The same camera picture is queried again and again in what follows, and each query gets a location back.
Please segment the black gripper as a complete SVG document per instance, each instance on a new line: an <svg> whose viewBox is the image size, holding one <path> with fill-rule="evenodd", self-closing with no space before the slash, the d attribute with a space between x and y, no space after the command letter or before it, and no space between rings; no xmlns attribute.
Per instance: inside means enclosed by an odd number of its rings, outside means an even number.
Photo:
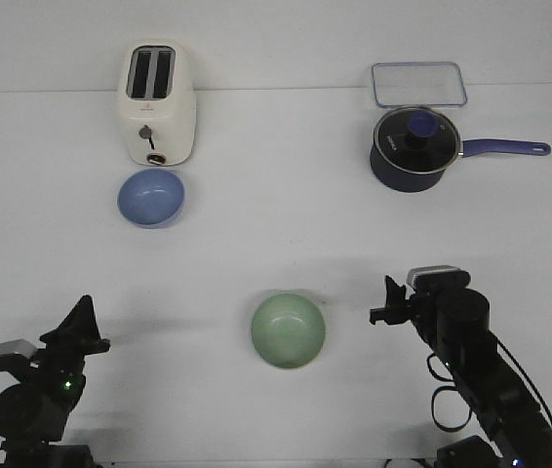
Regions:
<svg viewBox="0 0 552 468"><path fill-rule="evenodd" d="M110 341L101 338L90 295L78 300L56 328L56 336L60 341L73 342L33 347L26 382L46 390L83 390L86 357L110 349Z"/></svg>
<svg viewBox="0 0 552 468"><path fill-rule="evenodd" d="M407 287L398 285L393 278L385 276L386 299L382 307L370 310L372 325L383 322L388 326L412 322L419 332L434 332L437 327L438 294L414 293L406 297Z"/></svg>

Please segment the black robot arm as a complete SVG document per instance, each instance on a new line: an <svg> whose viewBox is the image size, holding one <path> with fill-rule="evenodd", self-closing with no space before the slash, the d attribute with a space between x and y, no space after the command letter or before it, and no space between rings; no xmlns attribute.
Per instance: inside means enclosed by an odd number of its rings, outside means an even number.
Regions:
<svg viewBox="0 0 552 468"><path fill-rule="evenodd" d="M516 360L500 355L490 304L469 283L468 272L447 265L416 268L404 286L386 278L385 304L370 321L412 323L487 436L440 449L439 466L552 467L551 413Z"/></svg>
<svg viewBox="0 0 552 468"><path fill-rule="evenodd" d="M0 343L0 371L17 383L0 393L4 467L96 467L87 445L60 441L86 386L85 358L106 353L92 298L83 295L57 328L39 337Z"/></svg>

